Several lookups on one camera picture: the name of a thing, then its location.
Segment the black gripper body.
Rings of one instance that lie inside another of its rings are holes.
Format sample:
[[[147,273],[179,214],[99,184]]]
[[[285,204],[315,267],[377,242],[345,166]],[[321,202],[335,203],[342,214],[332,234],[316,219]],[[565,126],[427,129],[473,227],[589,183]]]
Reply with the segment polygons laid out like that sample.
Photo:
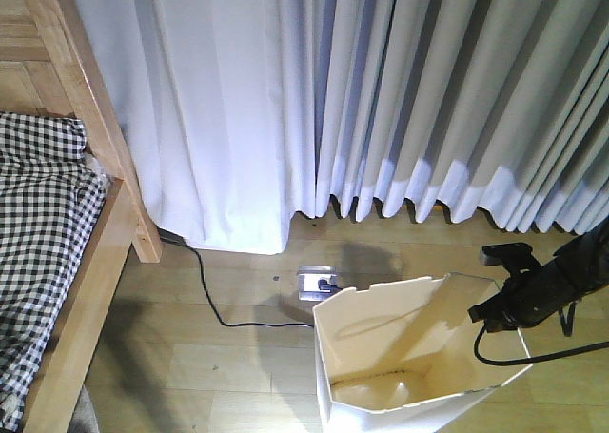
[[[513,289],[514,282],[506,280],[497,294],[478,305],[472,305],[467,310],[471,322],[482,322],[486,332],[515,331],[521,328],[507,307]]]

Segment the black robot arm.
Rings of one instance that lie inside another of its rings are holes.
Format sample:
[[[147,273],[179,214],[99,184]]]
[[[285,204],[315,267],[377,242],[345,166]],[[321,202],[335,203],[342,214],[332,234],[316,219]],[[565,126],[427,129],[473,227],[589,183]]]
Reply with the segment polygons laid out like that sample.
[[[485,246],[486,266],[509,273],[501,290],[468,309],[472,322],[489,332],[532,328],[553,313],[608,286],[608,221],[563,245],[541,264],[527,243]]]

